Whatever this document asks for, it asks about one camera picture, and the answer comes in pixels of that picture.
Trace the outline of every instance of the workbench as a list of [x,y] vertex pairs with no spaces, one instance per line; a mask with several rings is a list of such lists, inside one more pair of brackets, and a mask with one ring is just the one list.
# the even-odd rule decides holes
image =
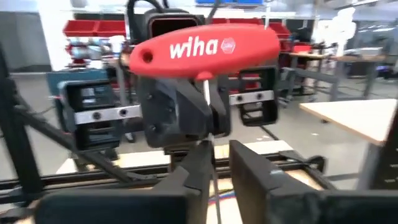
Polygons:
[[[285,141],[260,141],[245,144],[248,148],[259,154],[274,153],[279,151],[293,150]],[[222,145],[215,147],[216,157],[226,158],[229,155],[229,146]],[[165,156],[163,151],[152,152],[138,152],[121,154],[120,160],[117,161],[121,167],[126,166],[148,166],[154,164],[167,164],[170,162],[170,157]],[[75,172],[74,163],[71,159],[67,160],[63,166],[58,170],[58,174]],[[320,184],[310,177],[304,170],[290,170],[287,171],[289,175],[297,180],[313,187],[317,190],[323,190]],[[220,179],[218,181],[219,190],[232,190],[233,185],[231,179]],[[210,183],[210,195],[214,195],[213,184]],[[241,217],[239,214],[238,204],[235,198],[226,198],[221,200],[221,218],[223,223],[241,224]],[[33,224],[31,218],[17,222],[18,224]],[[215,205],[210,203],[207,214],[207,224],[217,223]]]
[[369,189],[374,185],[372,180],[375,178],[376,164],[381,162],[380,154],[387,141],[397,104],[395,99],[384,99],[302,103],[300,107],[369,142],[358,182],[358,189]]
[[[300,53],[287,53],[292,57],[292,65],[291,68],[285,68],[290,73],[294,79],[296,78],[310,78],[314,79],[313,86],[306,86],[307,88],[313,89],[313,95],[311,95],[309,101],[313,102],[316,100],[315,95],[318,92],[325,93],[330,95],[329,101],[345,101],[345,100],[367,100],[369,98],[370,92],[372,90],[375,79],[377,78],[377,70],[376,67],[385,61],[385,56],[363,56],[363,57],[354,57],[354,56],[328,56],[328,55],[318,55],[318,54],[310,54],[305,52]],[[297,61],[299,58],[308,58],[309,60],[318,60],[318,67],[316,71],[304,70],[301,68],[297,68]],[[324,59],[334,60],[336,61],[336,67],[332,75],[322,73],[322,63],[321,61]],[[371,66],[368,67],[368,71],[366,72],[366,80],[365,80],[365,89],[362,92],[361,96],[351,96],[345,93],[338,91],[340,87],[341,80],[346,78],[344,64],[345,63],[356,63],[356,62],[367,62],[371,63]],[[330,84],[330,88],[328,90],[322,90],[319,88],[319,82],[325,82]],[[292,92],[294,86],[290,86],[288,92]]]

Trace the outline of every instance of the red screwdriver handle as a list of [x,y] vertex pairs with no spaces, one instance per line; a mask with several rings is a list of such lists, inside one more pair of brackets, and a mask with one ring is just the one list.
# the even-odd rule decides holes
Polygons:
[[130,70],[154,78],[207,80],[274,60],[279,50],[277,34],[258,25],[190,27],[137,45],[130,55]]

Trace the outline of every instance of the wiha logo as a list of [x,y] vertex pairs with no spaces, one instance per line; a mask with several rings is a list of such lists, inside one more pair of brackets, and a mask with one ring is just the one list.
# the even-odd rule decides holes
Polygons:
[[[214,55],[217,54],[218,43],[218,39],[211,39],[208,42],[204,42],[199,39],[199,36],[196,36],[195,38],[189,37],[188,41],[185,43],[170,45],[170,58],[196,57],[205,54]],[[224,54],[233,53],[235,49],[234,39],[225,38],[221,43],[220,49]]]

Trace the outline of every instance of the floor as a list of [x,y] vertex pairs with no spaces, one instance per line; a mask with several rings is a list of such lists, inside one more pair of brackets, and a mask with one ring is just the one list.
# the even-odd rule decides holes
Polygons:
[[[37,111],[43,111],[51,106],[48,99],[48,89],[44,76],[16,76],[19,91],[22,96]],[[345,80],[341,91],[359,95],[363,88],[361,80]],[[378,80],[371,98],[396,98],[398,82],[388,83]],[[322,155],[328,158],[327,175],[358,172],[364,157],[366,142],[347,133],[332,124],[321,124],[320,120],[299,109],[298,104],[306,101],[306,97],[296,98],[287,109],[280,111],[277,124],[268,126],[279,139],[286,141],[305,157]],[[326,101],[325,95],[319,95],[318,101]],[[45,113],[45,117],[56,124],[53,111]],[[41,174],[54,174],[68,157],[66,149],[47,139],[40,133],[28,128],[30,140]],[[135,144],[123,144],[119,153],[151,151],[146,145],[143,135],[138,134]],[[226,144],[229,139],[237,139],[243,143],[272,140],[260,128],[244,127],[236,110],[233,110],[233,133],[228,138],[217,139],[217,144]],[[8,159],[7,149],[0,145],[0,180],[15,178],[12,164]],[[356,180],[334,182],[341,189],[352,189]]]

